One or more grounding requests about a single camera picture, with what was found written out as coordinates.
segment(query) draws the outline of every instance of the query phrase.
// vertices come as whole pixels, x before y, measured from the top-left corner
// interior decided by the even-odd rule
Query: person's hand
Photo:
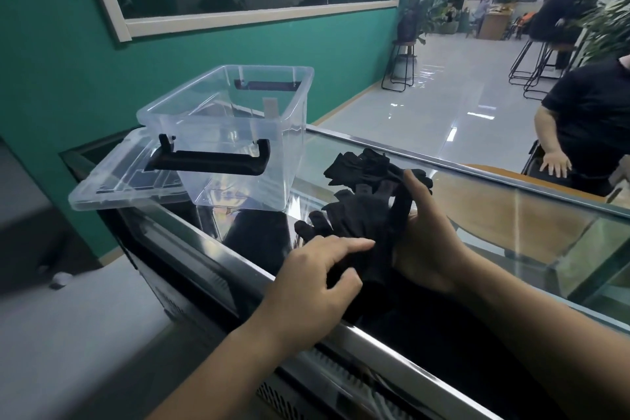
[[[562,151],[545,153],[542,158],[542,165],[540,171],[547,168],[549,175],[553,176],[554,172],[556,177],[566,178],[567,173],[571,170],[571,160]]]
[[[404,183],[418,212],[409,215],[406,231],[394,248],[394,268],[420,286],[454,294],[461,267],[469,262],[472,252],[457,236],[427,187],[409,170],[405,170]]]
[[[341,321],[363,285],[351,267],[328,289],[328,271],[347,254],[373,246],[370,239],[317,236],[293,250],[247,321],[252,341],[268,342],[279,358],[315,345]]]

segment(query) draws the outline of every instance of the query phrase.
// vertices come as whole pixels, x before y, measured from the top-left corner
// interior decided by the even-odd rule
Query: green wall
[[[313,121],[382,76],[397,21],[384,9],[119,44],[98,0],[0,2],[0,136],[97,256],[114,240],[69,208],[60,152],[133,126],[138,108],[226,63],[314,67]]]

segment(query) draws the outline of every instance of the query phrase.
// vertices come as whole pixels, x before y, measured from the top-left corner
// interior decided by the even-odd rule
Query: plastic lid
[[[68,196],[76,211],[128,208],[149,201],[188,201],[177,171],[145,171],[159,142],[146,128],[131,131]]]

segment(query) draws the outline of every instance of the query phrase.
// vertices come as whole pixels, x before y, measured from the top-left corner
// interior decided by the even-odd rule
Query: wooden desk
[[[469,166],[553,187],[567,194],[603,200],[511,171],[483,165]],[[433,197],[461,229],[544,264],[551,264],[561,256],[595,218],[574,206],[478,178],[437,172],[433,182]]]
[[[483,19],[481,30],[477,34],[478,39],[501,40],[503,33],[510,23],[512,11],[490,12]]]

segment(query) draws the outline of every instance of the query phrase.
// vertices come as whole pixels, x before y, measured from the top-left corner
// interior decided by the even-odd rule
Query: glossy floor
[[[526,42],[486,41],[463,34],[433,35],[417,45],[413,87],[373,89],[321,123],[322,128],[371,139],[456,163],[520,172],[536,140],[538,101],[508,83],[510,66]],[[524,59],[531,70],[540,47]],[[543,80],[548,90],[553,82]]]

